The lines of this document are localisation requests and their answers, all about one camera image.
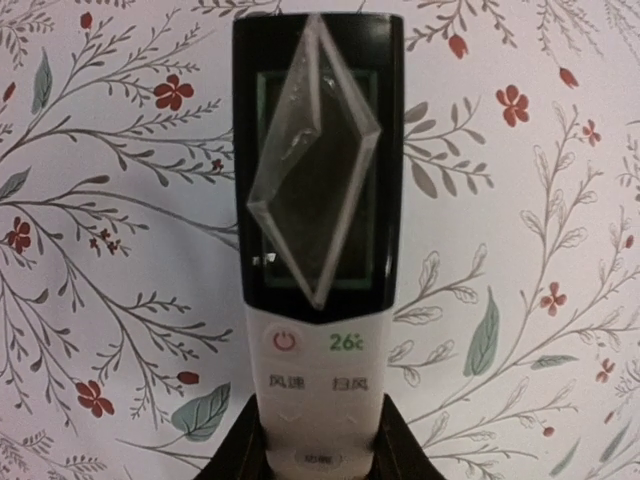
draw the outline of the lcd screen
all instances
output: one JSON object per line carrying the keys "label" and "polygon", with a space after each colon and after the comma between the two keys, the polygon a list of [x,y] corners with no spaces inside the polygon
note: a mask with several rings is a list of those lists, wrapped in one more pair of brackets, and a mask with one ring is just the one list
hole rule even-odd
{"label": "lcd screen", "polygon": [[[257,113],[258,146],[260,150],[269,131],[269,124],[277,106],[280,91],[287,72],[263,72],[258,75]],[[376,112],[377,82],[374,71],[356,70],[352,72],[362,94]],[[274,202],[286,205],[286,237],[298,241],[289,245],[298,262],[304,263],[305,271],[322,270],[326,258],[324,236],[332,234],[332,221],[341,208],[345,181],[337,181],[338,176],[346,176],[353,167],[352,161],[340,159],[355,158],[360,138],[352,130],[345,117],[340,100],[331,88],[331,80],[321,81],[321,115],[323,134],[287,174],[279,186]],[[373,249],[375,229],[375,162],[365,178],[360,199],[353,216],[332,288],[341,290],[367,290],[371,288],[373,271]],[[263,234],[262,262],[264,282],[267,287],[295,288],[297,283],[287,265],[277,254],[271,242]]]}

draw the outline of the wall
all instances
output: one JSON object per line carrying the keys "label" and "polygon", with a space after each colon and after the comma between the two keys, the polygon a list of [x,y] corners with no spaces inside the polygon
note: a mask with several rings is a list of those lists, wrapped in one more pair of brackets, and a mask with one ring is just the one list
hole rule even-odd
{"label": "wall", "polygon": [[640,4],[360,1],[0,0],[0,478],[206,463],[251,393],[232,20],[358,8],[406,20],[389,392],[448,478],[635,478]]}

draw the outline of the red berry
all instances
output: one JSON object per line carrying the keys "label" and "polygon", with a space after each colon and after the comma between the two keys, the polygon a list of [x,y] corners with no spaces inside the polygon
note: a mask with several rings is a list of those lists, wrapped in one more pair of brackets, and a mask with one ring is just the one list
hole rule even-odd
{"label": "red berry", "polygon": [[560,78],[569,88],[577,87],[579,85],[571,70],[566,68],[560,68]]}
{"label": "red berry", "polygon": [[89,12],[83,14],[80,17],[80,26],[85,30],[89,30],[91,28],[92,23],[93,23],[93,17]]}
{"label": "red berry", "polygon": [[464,38],[457,34],[453,35],[449,39],[449,48],[458,58],[462,58],[469,53],[467,42],[465,42]]}
{"label": "red berry", "polygon": [[9,85],[7,89],[4,91],[4,95],[2,96],[2,101],[6,102],[7,100],[9,100],[11,98],[11,95],[13,95],[13,92],[15,91],[16,91],[16,82],[11,82],[11,85]]}
{"label": "red berry", "polygon": [[185,385],[196,385],[200,383],[200,375],[193,372],[180,372],[178,374],[178,381]]}

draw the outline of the remote button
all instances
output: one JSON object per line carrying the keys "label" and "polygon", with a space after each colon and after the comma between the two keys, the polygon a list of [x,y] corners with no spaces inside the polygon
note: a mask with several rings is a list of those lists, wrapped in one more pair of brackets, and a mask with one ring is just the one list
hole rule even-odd
{"label": "remote button", "polygon": [[330,395],[339,404],[382,401],[386,363],[379,360],[368,365],[340,369],[314,369],[313,393]]}
{"label": "remote button", "polygon": [[297,368],[293,362],[265,360],[255,366],[253,380],[261,395],[279,396],[287,400],[302,400],[311,392],[313,375]]}
{"label": "remote button", "polygon": [[335,470],[340,466],[342,460],[342,455],[336,452],[299,450],[295,455],[295,461],[298,465],[319,472]]}
{"label": "remote button", "polygon": [[272,325],[265,332],[264,344],[273,355],[295,355],[302,350],[302,334],[290,325]]}

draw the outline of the gray leaf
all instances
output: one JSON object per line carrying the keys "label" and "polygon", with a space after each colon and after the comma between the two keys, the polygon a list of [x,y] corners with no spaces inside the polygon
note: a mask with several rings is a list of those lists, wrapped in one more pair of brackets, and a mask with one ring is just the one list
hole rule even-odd
{"label": "gray leaf", "polygon": [[467,175],[467,187],[471,190],[471,193],[474,195],[478,194],[478,187],[476,186],[476,182],[473,181],[473,178],[470,175]]}
{"label": "gray leaf", "polygon": [[36,298],[33,303],[37,303],[37,304],[43,304],[44,302],[47,301],[47,299],[49,298],[49,289],[45,288],[42,293],[40,295],[38,295],[38,298]]}
{"label": "gray leaf", "polygon": [[495,440],[496,437],[497,435],[495,432],[489,432],[487,430],[482,430],[480,432],[470,433],[469,435],[467,435],[467,438],[474,442],[487,442],[489,440]]}
{"label": "gray leaf", "polygon": [[442,141],[447,145],[447,149],[451,152],[451,155],[453,155],[454,157],[460,156],[460,149],[456,147],[453,142],[447,140],[446,138],[443,138]]}
{"label": "gray leaf", "polygon": [[420,293],[427,292],[438,279],[440,269],[440,254],[431,252],[422,262],[422,272],[420,273]]}
{"label": "gray leaf", "polygon": [[451,291],[456,296],[456,298],[463,303],[478,303],[478,294],[473,288],[460,286],[452,288]]}
{"label": "gray leaf", "polygon": [[520,218],[527,226],[529,230],[538,235],[540,238],[543,238],[544,234],[542,232],[542,223],[540,223],[540,219],[536,216],[535,213],[529,210],[523,210],[520,212]]}
{"label": "gray leaf", "polygon": [[543,355],[533,362],[531,370],[540,370],[542,368],[559,367],[567,362],[575,362],[578,359],[571,355]]}
{"label": "gray leaf", "polygon": [[442,318],[440,307],[418,307],[412,308],[406,313],[396,315],[394,322],[404,322],[411,325],[426,325]]}
{"label": "gray leaf", "polygon": [[446,342],[441,343],[429,354],[427,357],[427,363],[433,364],[447,358],[453,351],[454,346],[455,342],[453,340],[447,340]]}
{"label": "gray leaf", "polygon": [[536,419],[531,415],[518,415],[518,420],[524,428],[531,429],[536,426]]}
{"label": "gray leaf", "polygon": [[589,190],[588,192],[584,192],[580,195],[580,199],[578,201],[580,203],[595,203],[598,201],[598,195],[593,190]]}
{"label": "gray leaf", "polygon": [[557,477],[565,468],[567,468],[567,466],[571,463],[571,460],[573,460],[573,456],[576,454],[576,450],[578,450],[578,445],[580,445],[580,440],[578,440],[575,445],[571,447],[571,450],[569,450],[564,458],[560,460],[560,463],[553,467],[553,470],[549,472],[550,476]]}
{"label": "gray leaf", "polygon": [[20,191],[27,181],[30,170],[31,167],[11,175],[4,185],[0,187],[0,200],[5,200]]}
{"label": "gray leaf", "polygon": [[555,192],[553,192],[553,197],[551,198],[551,202],[549,205],[549,217],[553,217],[558,212],[563,200],[564,194],[562,193],[562,190],[557,189]]}
{"label": "gray leaf", "polygon": [[473,130],[469,130],[466,128],[463,130],[463,132],[467,133],[471,138],[473,138],[474,141],[476,141],[480,145],[484,145],[486,143],[486,140],[484,139],[484,137],[480,135],[478,132],[475,132]]}
{"label": "gray leaf", "polygon": [[402,367],[402,373],[404,374],[404,379],[413,388],[420,385],[420,373],[415,368]]}
{"label": "gray leaf", "polygon": [[451,121],[454,126],[458,126],[458,105],[455,103],[451,106]]}
{"label": "gray leaf", "polygon": [[429,110],[427,102],[421,102],[413,108],[407,110],[404,114],[404,123],[416,123],[424,118]]}
{"label": "gray leaf", "polygon": [[584,242],[587,237],[588,233],[586,228],[580,227],[570,230],[562,237],[559,248],[575,248]]}
{"label": "gray leaf", "polygon": [[440,435],[442,435],[444,431],[447,429],[448,423],[449,423],[449,413],[442,412],[438,417],[438,419],[433,424],[433,427],[431,429],[431,435],[429,437],[429,440],[426,443],[429,443],[431,440],[435,440]]}
{"label": "gray leaf", "polygon": [[400,345],[398,345],[391,351],[391,353],[389,354],[388,362],[389,363],[399,362],[400,360],[402,360],[404,357],[406,357],[411,353],[411,350],[413,350],[413,346],[414,346],[413,340],[407,340],[405,342],[402,342]]}
{"label": "gray leaf", "polygon": [[540,183],[546,189],[549,185],[550,174],[549,174],[549,162],[547,162],[547,156],[542,151],[542,148],[536,145],[533,148],[533,151],[536,155],[536,167],[538,167],[538,177],[540,178]]}
{"label": "gray leaf", "polygon": [[192,442],[211,438],[229,406],[231,384],[225,383],[203,397],[189,400],[171,416],[171,424]]}
{"label": "gray leaf", "polygon": [[451,175],[449,175],[449,172],[447,172],[444,168],[442,168],[441,170],[442,170],[442,182],[444,183],[445,188],[451,195],[455,197],[458,194],[458,190],[456,189],[456,184],[453,183],[453,179],[451,178]]}
{"label": "gray leaf", "polygon": [[569,383],[567,383],[564,387],[562,387],[562,389],[556,394],[556,396],[553,397],[553,400],[549,402],[549,405],[556,405],[560,403],[562,400],[564,400],[565,398],[567,398],[569,394],[573,392],[573,389],[575,388],[575,386],[576,386],[576,379],[574,378]]}
{"label": "gray leaf", "polygon": [[507,404],[504,407],[503,412],[510,410],[514,405],[516,405],[520,400],[522,400],[522,396],[525,394],[528,387],[529,387],[529,377],[524,377],[522,380],[520,380],[520,383],[518,384],[518,386],[511,393],[511,396],[509,397],[509,400],[507,400]]}
{"label": "gray leaf", "polygon": [[491,287],[488,288],[489,301],[484,318],[476,328],[469,345],[467,361],[464,367],[464,376],[479,376],[484,374],[496,357],[498,346],[498,333],[500,329],[500,313],[493,299]]}
{"label": "gray leaf", "polygon": [[416,152],[418,155],[422,155],[425,158],[431,158],[431,152],[425,148],[414,145],[413,143],[405,143],[405,146]]}
{"label": "gray leaf", "polygon": [[436,126],[435,120],[425,120],[424,122],[420,122],[418,125],[413,127],[409,132],[409,135],[411,135],[412,133],[426,132],[428,130],[431,130],[435,126]]}
{"label": "gray leaf", "polygon": [[558,166],[557,166],[558,171],[569,168],[575,159],[576,159],[576,154],[573,152],[567,152],[564,155],[562,155],[562,157],[560,157],[560,160],[558,161]]}
{"label": "gray leaf", "polygon": [[567,119],[564,115],[564,110],[562,110],[562,107],[558,105],[556,102],[553,102],[553,110],[556,112],[556,116],[558,117],[558,120],[560,121],[560,125],[562,125],[562,128],[566,128]]}
{"label": "gray leaf", "polygon": [[51,87],[53,86],[53,76],[51,75],[51,67],[49,66],[49,58],[47,57],[47,51],[42,48],[42,61],[36,72],[36,77],[33,82],[33,105],[31,106],[31,113],[35,115],[49,102],[49,96],[51,95]]}
{"label": "gray leaf", "polygon": [[438,191],[436,190],[433,180],[431,180],[429,174],[425,172],[420,165],[417,163],[411,165],[411,173],[420,190],[431,198],[438,198]]}
{"label": "gray leaf", "polygon": [[482,265],[484,265],[484,261],[487,258],[487,254],[487,246],[484,243],[481,243],[473,257],[473,263],[471,264],[472,272],[475,273],[482,268]]}
{"label": "gray leaf", "polygon": [[467,109],[467,113],[469,115],[471,115],[472,107],[471,107],[471,102],[469,101],[469,99],[467,97],[464,97],[462,99],[462,102],[464,103],[464,108]]}

